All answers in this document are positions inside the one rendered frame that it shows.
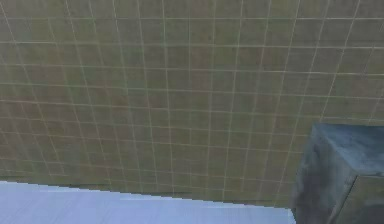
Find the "dark grey-blue cabinet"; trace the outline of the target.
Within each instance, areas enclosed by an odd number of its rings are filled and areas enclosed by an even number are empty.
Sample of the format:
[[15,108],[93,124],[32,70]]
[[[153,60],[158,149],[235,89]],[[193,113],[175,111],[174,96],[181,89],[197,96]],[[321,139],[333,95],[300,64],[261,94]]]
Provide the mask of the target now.
[[384,224],[384,126],[315,124],[290,208],[296,224]]

